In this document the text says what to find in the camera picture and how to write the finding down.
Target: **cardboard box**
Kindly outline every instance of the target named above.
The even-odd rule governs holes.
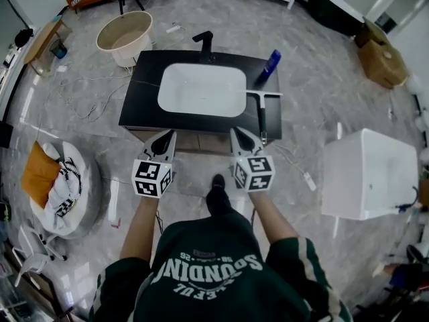
[[[362,48],[369,40],[373,40],[375,43],[384,45],[390,42],[387,39],[386,34],[382,29],[365,19],[365,25],[361,32],[355,37],[355,43],[358,47]]]
[[[408,71],[401,54],[389,44],[369,40],[358,51],[359,60],[368,79],[387,89],[403,84]]]

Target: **white bucket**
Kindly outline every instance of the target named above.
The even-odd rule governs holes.
[[[110,52],[118,66],[135,66],[141,51],[152,50],[149,37],[152,21],[152,16],[143,11],[120,15],[101,29],[97,46],[101,51]]]

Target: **green sweatshirt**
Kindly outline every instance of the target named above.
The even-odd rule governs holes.
[[[99,321],[352,321],[309,239],[271,245],[264,262],[238,213],[170,225],[152,267],[111,264],[97,280]]]

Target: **marble floor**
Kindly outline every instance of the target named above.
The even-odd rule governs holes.
[[[372,271],[386,253],[392,249],[402,251],[408,240],[416,237],[414,220],[411,227],[406,227],[407,215],[365,222],[341,220],[333,238],[334,218],[320,214],[322,150],[336,138],[338,122],[344,133],[368,127],[421,149],[422,137],[413,123],[416,105],[409,92],[403,87],[388,91],[367,80],[353,41],[316,23],[299,3],[290,11],[277,0],[145,0],[143,4],[154,17],[156,49],[180,40],[183,31],[165,33],[173,23],[179,23],[186,28],[187,36],[171,49],[199,50],[201,45],[195,44],[192,36],[211,30],[212,48],[217,52],[260,58],[269,58],[274,49],[282,53],[278,70],[284,94],[283,138],[275,143],[289,149],[293,161],[311,174],[317,190],[312,192],[300,172],[273,146],[268,146],[277,171],[270,195],[292,225],[313,240],[330,283],[346,304],[352,309],[356,304],[371,302],[387,284],[387,278],[382,276],[373,280]],[[128,0],[125,10],[137,10],[134,1]],[[51,59],[47,78],[26,69],[7,116],[7,122],[14,126],[10,149],[1,149],[3,190],[13,209],[13,221],[8,226],[12,242],[16,242],[20,223],[34,220],[20,178],[35,140],[41,144],[72,142],[92,154],[99,166],[104,195],[94,227],[82,239],[58,241],[57,246],[67,252],[68,260],[53,261],[44,270],[54,282],[62,304],[77,305],[82,316],[92,304],[98,273],[119,256],[139,200],[130,185],[130,176],[133,159],[143,144],[118,126],[129,77],[73,81],[81,76],[128,74],[95,44],[101,28],[118,14],[119,6],[114,2],[82,9],[77,14],[64,13],[64,21],[73,29],[65,41],[68,53],[62,60]],[[64,74],[55,74],[60,64],[71,68]],[[70,83],[61,88],[63,98],[58,94],[60,83]],[[107,97],[121,85],[103,112]],[[96,109],[84,118],[94,104]],[[387,112],[390,107],[394,112],[391,119]],[[208,215],[204,196],[211,176],[217,172],[227,177],[227,191],[234,207],[250,217],[249,198],[234,187],[228,163],[229,159],[222,156],[177,154],[177,176],[160,203],[164,227]],[[109,204],[117,206],[121,218],[118,229],[111,227],[107,219]],[[266,254],[268,242],[258,220],[255,233]],[[159,236],[156,228],[155,245]],[[403,242],[398,245],[396,241],[401,237]]]

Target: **sneaker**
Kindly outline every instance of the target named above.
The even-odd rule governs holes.
[[[212,188],[213,187],[221,187],[225,189],[225,178],[222,174],[216,174],[212,179]]]

